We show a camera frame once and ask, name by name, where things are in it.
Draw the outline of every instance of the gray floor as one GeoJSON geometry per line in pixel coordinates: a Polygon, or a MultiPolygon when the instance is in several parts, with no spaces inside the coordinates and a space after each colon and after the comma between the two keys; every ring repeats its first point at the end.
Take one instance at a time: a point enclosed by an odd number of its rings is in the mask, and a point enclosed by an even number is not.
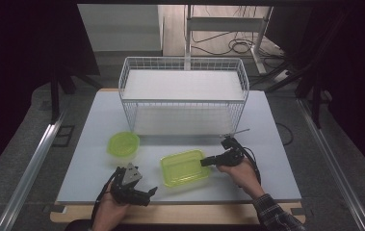
{"type": "MultiPolygon", "coordinates": [[[[104,88],[116,88],[124,57],[141,54],[115,52],[96,53],[95,55],[101,76],[92,76],[92,78],[104,88]]],[[[145,55],[161,56],[157,53],[145,53],[145,55]]],[[[249,78],[250,82],[258,83],[262,77],[257,77],[254,63],[250,59],[244,59],[244,62],[248,75],[253,76],[249,78]]],[[[49,214],[53,210],[54,201],[65,178],[65,172],[96,93],[93,87],[75,77],[73,80],[77,87],[75,94],[62,94],[63,100],[71,102],[63,126],[73,127],[72,137],[67,146],[55,145],[50,148],[16,219],[13,230],[64,230],[66,227],[64,223],[50,221],[49,214]]],[[[263,81],[253,86],[252,89],[262,90],[275,81],[275,78],[264,77],[263,81]]],[[[305,226],[308,230],[359,230],[293,94],[296,85],[297,83],[286,86],[267,96],[275,122],[288,127],[293,134],[292,142],[284,147],[300,188],[301,203],[306,214],[305,226]]],[[[31,160],[50,122],[50,117],[50,92],[49,86],[45,85],[34,91],[32,107],[0,158],[0,217],[31,160]]],[[[338,126],[326,105],[322,105],[320,117],[322,131],[365,209],[365,158],[338,126]]],[[[277,125],[277,129],[283,143],[291,140],[292,137],[287,129],[281,125],[277,125]]],[[[65,142],[67,142],[65,138],[55,139],[55,144],[65,142]]],[[[248,227],[230,226],[222,228],[215,226],[189,226],[188,228],[185,226],[181,228],[178,226],[131,225],[120,228],[124,230],[248,230],[248,227]]]]}

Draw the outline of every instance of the metal rail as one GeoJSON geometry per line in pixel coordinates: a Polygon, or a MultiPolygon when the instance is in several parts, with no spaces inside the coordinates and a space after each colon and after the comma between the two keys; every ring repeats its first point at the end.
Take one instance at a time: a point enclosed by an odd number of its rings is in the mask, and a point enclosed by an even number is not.
{"type": "Polygon", "coordinates": [[[14,190],[12,197],[0,218],[0,230],[9,231],[13,228],[14,222],[19,215],[23,203],[25,202],[26,197],[33,186],[33,183],[38,176],[39,170],[43,164],[47,152],[49,151],[49,148],[52,145],[57,132],[59,131],[62,121],[65,118],[66,110],[67,107],[64,107],[57,121],[54,124],[49,124],[47,126],[46,131],[40,140],[38,148],[36,149],[31,161],[29,162],[29,165],[26,167],[25,172],[20,178],[20,181],[14,190]]]}
{"type": "Polygon", "coordinates": [[[303,100],[298,99],[297,101],[302,110],[304,118],[307,121],[308,127],[311,129],[314,139],[316,140],[321,152],[324,155],[329,170],[331,171],[341,194],[344,196],[344,199],[351,210],[352,216],[355,219],[359,230],[365,230],[365,209],[363,208],[357,194],[353,190],[343,170],[339,166],[338,161],[336,160],[334,153],[327,143],[326,137],[324,136],[322,130],[317,129],[315,126],[315,123],[310,116],[311,112],[308,108],[308,105],[306,105],[305,101],[303,100]]]}

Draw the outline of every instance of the table surface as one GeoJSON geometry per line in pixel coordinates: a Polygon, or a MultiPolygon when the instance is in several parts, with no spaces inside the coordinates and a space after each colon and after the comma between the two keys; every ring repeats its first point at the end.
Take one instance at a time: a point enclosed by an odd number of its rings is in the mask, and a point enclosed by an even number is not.
{"type": "MultiPolygon", "coordinates": [[[[263,91],[250,91],[238,130],[249,132],[236,139],[254,152],[266,192],[279,202],[301,199],[300,192],[274,119],[263,91]]],[[[107,154],[109,138],[129,130],[117,91],[101,90],[91,106],[83,133],[77,144],[57,202],[61,204],[93,204],[102,186],[117,167],[107,154]]],[[[133,160],[143,175],[136,189],[147,191],[158,187],[152,204],[215,204],[250,202],[248,195],[231,179],[211,167],[208,178],[168,188],[163,183],[160,159],[190,149],[201,149],[205,155],[223,153],[220,138],[155,138],[141,137],[140,149],[133,160]]]]}

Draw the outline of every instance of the metal wire rack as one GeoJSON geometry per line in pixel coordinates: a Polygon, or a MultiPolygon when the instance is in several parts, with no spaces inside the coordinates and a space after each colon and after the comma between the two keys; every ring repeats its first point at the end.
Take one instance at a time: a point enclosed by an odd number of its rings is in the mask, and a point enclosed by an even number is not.
{"type": "Polygon", "coordinates": [[[129,57],[118,91],[138,135],[218,136],[236,131],[248,77],[236,58],[129,57]]]}

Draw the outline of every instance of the sleeve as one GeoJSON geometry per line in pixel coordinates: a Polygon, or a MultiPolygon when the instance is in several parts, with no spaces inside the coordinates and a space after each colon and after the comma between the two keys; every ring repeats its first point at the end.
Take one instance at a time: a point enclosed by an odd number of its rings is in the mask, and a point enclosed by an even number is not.
{"type": "Polygon", "coordinates": [[[254,200],[253,205],[259,215],[260,222],[263,222],[269,231],[306,230],[299,220],[282,210],[267,193],[254,200]]]}

